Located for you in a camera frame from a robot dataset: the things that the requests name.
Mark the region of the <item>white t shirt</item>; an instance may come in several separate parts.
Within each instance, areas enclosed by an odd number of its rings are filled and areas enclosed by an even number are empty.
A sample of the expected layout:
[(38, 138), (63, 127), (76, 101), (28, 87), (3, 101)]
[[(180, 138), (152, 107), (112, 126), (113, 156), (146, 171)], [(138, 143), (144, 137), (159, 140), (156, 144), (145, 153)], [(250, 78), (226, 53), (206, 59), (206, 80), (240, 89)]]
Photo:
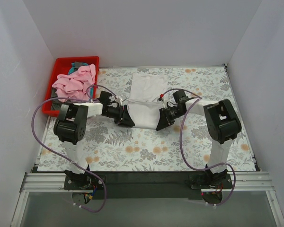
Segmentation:
[(164, 107), (158, 99), (167, 86), (166, 75), (133, 74), (127, 108), (135, 128), (156, 129)]

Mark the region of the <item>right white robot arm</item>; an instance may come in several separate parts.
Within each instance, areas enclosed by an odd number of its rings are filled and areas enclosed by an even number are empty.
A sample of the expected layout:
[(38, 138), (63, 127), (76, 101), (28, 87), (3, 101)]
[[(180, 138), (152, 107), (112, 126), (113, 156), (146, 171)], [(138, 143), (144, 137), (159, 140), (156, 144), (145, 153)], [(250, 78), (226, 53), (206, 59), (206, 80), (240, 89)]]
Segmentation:
[(230, 100), (208, 101), (200, 97), (189, 98), (183, 89), (173, 93), (175, 104), (159, 110), (160, 117), (156, 127), (157, 131), (174, 124), (179, 117), (186, 118), (188, 114), (197, 114), (205, 117), (208, 133), (212, 139), (211, 154), (205, 168), (192, 167), (188, 161), (185, 164), (197, 172), (190, 177), (187, 183), (191, 186), (221, 187), (227, 180), (228, 155), (232, 142), (241, 132), (242, 126)]

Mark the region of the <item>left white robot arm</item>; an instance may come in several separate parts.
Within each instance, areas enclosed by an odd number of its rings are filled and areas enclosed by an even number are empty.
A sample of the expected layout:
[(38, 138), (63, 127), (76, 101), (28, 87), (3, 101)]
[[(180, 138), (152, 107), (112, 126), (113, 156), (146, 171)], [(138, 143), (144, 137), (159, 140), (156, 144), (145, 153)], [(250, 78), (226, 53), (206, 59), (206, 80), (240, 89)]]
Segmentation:
[(128, 108), (122, 105), (122, 100), (111, 100), (113, 94), (102, 91), (96, 103), (62, 104), (55, 121), (53, 132), (59, 141), (64, 143), (67, 158), (71, 160), (70, 169), (65, 174), (71, 183), (80, 189), (89, 189), (101, 183), (100, 180), (86, 172), (89, 165), (83, 155), (81, 142), (86, 132), (87, 119), (101, 115), (112, 118), (118, 126), (132, 128), (135, 124)]

